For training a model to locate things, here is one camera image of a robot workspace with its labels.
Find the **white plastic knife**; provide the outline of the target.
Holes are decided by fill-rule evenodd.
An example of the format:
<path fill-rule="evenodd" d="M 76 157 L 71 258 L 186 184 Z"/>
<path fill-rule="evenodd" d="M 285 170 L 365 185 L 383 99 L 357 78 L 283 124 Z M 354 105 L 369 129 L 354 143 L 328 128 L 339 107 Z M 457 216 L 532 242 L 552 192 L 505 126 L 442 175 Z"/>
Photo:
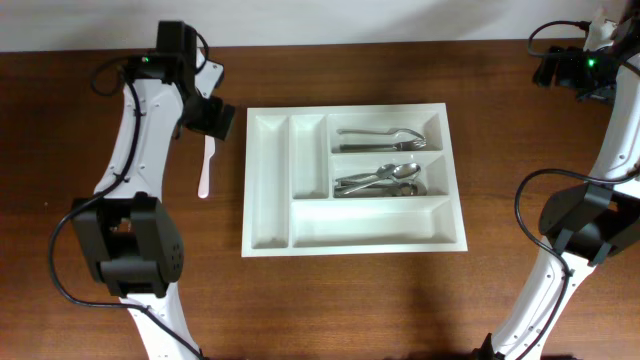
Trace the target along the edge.
<path fill-rule="evenodd" d="M 197 195 L 200 199 L 206 199 L 210 193 L 211 160 L 216 152 L 215 139 L 211 136 L 204 137 L 204 154 Z"/>

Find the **small metal spoon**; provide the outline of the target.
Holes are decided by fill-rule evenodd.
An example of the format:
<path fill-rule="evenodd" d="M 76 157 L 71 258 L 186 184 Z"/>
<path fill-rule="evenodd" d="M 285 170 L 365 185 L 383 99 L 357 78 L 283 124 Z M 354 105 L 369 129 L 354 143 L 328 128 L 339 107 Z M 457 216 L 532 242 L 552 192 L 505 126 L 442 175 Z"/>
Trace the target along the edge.
<path fill-rule="evenodd" d="M 344 177 L 336 178 L 335 181 L 337 183 L 340 183 L 340 182 L 359 182 L 359 181 L 365 181 L 366 179 L 369 179 L 369 178 L 379 178 L 380 176 L 382 176 L 386 172 L 393 171 L 395 168 L 396 168 L 396 165 L 393 164 L 393 163 L 385 164 L 385 165 L 379 167 L 373 173 L 361 173 L 361 174 L 344 176 Z"/>
<path fill-rule="evenodd" d="M 391 192 L 398 190 L 399 183 L 374 183 L 368 185 L 349 184 L 336 186 L 334 188 L 335 197 L 381 197 L 387 196 Z"/>

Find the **metal fork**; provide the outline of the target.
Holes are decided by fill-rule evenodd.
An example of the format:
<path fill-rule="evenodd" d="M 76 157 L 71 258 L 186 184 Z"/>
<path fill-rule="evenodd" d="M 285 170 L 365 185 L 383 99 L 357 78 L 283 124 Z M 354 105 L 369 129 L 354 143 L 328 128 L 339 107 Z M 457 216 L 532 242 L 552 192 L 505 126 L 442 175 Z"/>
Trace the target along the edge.
<path fill-rule="evenodd" d="M 409 134 L 421 141 L 426 141 L 426 138 L 424 135 L 408 128 L 391 128 L 389 130 L 337 129 L 336 133 L 339 135 L 362 134 L 362 135 L 389 135 L 389 136 L 391 135 L 395 136 L 399 133 L 404 133 L 404 134 Z"/>
<path fill-rule="evenodd" d="M 427 145 L 425 140 L 411 140 L 393 144 L 344 144 L 339 146 L 341 152 L 365 151 L 417 151 Z"/>

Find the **large metal spoon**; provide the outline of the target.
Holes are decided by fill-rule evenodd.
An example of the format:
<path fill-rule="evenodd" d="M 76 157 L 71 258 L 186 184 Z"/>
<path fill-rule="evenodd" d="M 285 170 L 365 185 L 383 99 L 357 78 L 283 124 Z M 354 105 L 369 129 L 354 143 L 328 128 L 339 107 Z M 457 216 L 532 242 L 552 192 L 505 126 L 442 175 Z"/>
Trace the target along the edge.
<path fill-rule="evenodd" d="M 359 185 L 356 181 L 343 181 L 334 187 L 335 197 L 401 197 L 424 196 L 427 194 L 426 186 L 419 181 L 393 182 L 383 181 L 372 184 L 349 194 L 342 194 L 341 189 L 352 185 Z"/>
<path fill-rule="evenodd" d="M 400 180 L 407 180 L 409 178 L 415 178 L 421 171 L 420 166 L 417 163 L 405 163 L 396 165 L 393 171 L 388 171 L 379 178 L 369 178 L 365 181 L 359 181 L 361 185 L 368 185 L 374 183 L 380 183 L 386 180 L 392 180 L 398 182 Z"/>

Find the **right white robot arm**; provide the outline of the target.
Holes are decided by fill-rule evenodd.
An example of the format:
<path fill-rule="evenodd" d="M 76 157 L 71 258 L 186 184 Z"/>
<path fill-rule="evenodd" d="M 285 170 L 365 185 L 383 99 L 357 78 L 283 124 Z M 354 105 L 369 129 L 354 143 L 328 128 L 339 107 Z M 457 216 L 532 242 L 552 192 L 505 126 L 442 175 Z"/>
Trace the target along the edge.
<path fill-rule="evenodd" d="M 627 2 L 617 22 L 597 14 L 574 25 L 586 35 L 583 46 L 528 51 L 541 61 L 532 80 L 610 104 L 611 118 L 589 174 L 547 168 L 524 178 L 559 175 L 579 183 L 548 199 L 536 233 L 521 228 L 538 247 L 537 259 L 510 316 L 471 352 L 473 359 L 541 358 L 579 285 L 639 240 L 639 2 Z"/>

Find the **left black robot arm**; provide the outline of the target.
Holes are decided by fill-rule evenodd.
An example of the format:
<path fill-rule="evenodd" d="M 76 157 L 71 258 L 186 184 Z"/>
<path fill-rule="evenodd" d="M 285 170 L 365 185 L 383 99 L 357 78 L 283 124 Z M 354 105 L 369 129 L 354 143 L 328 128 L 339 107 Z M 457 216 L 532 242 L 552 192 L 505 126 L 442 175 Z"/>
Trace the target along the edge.
<path fill-rule="evenodd" d="M 62 219 L 73 226 L 91 277 L 106 286 L 110 309 L 132 316 L 152 359 L 201 359 L 182 310 L 179 231 L 162 203 L 172 140 L 182 130 L 225 140 L 235 108 L 214 96 L 224 68 L 183 21 L 159 23 L 153 50 L 120 58 L 123 116 L 108 167 L 89 198 Z"/>

